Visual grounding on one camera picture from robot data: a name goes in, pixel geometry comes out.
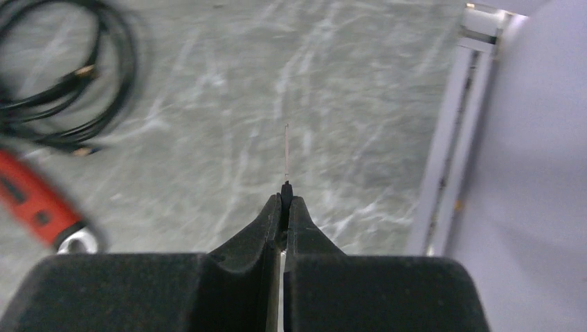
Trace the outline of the small black key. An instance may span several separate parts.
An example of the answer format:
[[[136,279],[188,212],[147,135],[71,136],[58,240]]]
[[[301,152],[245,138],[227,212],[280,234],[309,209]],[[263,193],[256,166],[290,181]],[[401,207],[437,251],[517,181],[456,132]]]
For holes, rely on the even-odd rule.
[[[289,223],[289,211],[291,207],[291,201],[293,199],[293,189],[289,182],[289,124],[285,125],[285,154],[284,154],[284,174],[285,181],[282,184],[280,195],[281,195],[281,217],[280,217],[280,228],[282,235],[285,237],[287,234],[288,223]]]

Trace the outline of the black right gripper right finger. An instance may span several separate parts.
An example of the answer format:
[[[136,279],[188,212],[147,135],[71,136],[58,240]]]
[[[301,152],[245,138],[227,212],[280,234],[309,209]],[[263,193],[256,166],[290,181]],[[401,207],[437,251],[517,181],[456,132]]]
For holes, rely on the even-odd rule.
[[[489,330],[461,264],[347,255],[314,224],[299,196],[289,208],[284,282],[286,331]]]

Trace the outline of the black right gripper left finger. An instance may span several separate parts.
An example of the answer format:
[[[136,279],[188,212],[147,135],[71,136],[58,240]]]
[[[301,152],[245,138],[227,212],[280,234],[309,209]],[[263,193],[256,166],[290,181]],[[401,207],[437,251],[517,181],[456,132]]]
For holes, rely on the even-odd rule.
[[[275,331],[279,194],[209,253],[55,255],[27,275],[2,331]]]

